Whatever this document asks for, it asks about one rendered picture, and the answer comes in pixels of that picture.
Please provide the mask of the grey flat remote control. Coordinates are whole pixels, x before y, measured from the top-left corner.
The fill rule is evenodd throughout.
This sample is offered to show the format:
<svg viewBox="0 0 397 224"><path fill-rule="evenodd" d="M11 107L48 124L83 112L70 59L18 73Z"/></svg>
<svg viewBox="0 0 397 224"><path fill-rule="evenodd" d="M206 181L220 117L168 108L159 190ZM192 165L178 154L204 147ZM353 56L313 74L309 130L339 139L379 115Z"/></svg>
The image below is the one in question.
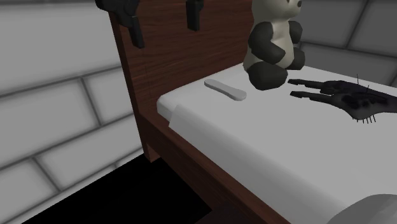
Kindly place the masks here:
<svg viewBox="0 0 397 224"><path fill-rule="evenodd" d="M218 80L206 79L204 80L204 85L235 101L243 101L247 97L247 93L245 91L226 85Z"/></svg>

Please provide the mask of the black and white panda toy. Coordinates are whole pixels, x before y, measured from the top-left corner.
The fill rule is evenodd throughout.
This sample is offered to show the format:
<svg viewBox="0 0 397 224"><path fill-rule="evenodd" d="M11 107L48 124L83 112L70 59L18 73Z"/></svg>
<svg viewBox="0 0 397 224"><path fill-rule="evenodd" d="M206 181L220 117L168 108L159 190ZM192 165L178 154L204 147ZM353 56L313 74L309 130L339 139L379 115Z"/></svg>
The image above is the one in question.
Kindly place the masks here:
<svg viewBox="0 0 397 224"><path fill-rule="evenodd" d="M254 23L243 68L256 89L279 88L289 70L301 70L305 65L304 51L295 46L303 28L293 20L301 9L302 0L252 0Z"/></svg>

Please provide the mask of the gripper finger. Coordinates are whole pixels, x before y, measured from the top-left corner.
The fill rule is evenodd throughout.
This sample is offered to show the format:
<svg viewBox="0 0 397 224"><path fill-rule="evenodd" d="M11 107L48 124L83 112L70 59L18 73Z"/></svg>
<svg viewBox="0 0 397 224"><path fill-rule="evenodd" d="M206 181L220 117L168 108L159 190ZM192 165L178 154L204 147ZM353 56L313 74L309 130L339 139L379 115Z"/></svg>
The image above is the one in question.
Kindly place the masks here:
<svg viewBox="0 0 397 224"><path fill-rule="evenodd" d="M186 0L186 22L191 31L200 30L200 11L204 7L204 0Z"/></svg>
<svg viewBox="0 0 397 224"><path fill-rule="evenodd" d="M144 48L144 39L136 15L140 0L94 0L96 6L103 11L113 13L119 25L126 27L132 44L136 48Z"/></svg>

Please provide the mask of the brown wooden bed white mattress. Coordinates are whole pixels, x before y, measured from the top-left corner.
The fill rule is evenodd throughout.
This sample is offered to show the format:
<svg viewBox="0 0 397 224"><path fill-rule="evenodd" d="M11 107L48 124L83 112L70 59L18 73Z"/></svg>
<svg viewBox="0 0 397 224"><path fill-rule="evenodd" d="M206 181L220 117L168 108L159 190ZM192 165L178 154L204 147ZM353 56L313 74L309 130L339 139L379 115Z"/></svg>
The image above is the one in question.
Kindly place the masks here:
<svg viewBox="0 0 397 224"><path fill-rule="evenodd" d="M242 67L250 0L204 0L197 32L184 0L141 0L137 15L142 49L110 21L149 160L161 157L211 208L232 206L250 224L397 224L397 114L357 122L290 95L303 86L255 89Z"/></svg>

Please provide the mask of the black hair brush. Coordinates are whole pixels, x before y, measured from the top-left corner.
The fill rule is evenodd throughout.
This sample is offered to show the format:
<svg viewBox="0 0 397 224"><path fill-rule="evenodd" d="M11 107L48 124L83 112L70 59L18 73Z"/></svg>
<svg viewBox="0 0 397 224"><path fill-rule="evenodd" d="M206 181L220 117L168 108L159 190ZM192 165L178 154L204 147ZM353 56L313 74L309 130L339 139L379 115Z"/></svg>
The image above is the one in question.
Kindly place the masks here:
<svg viewBox="0 0 397 224"><path fill-rule="evenodd" d="M397 114L397 96L389 95L369 86L342 80L310 81L290 79L292 85L303 85L318 89L318 93L292 91L291 96L308 98L312 101L329 104L345 111L353 120L363 123L375 123L379 113Z"/></svg>

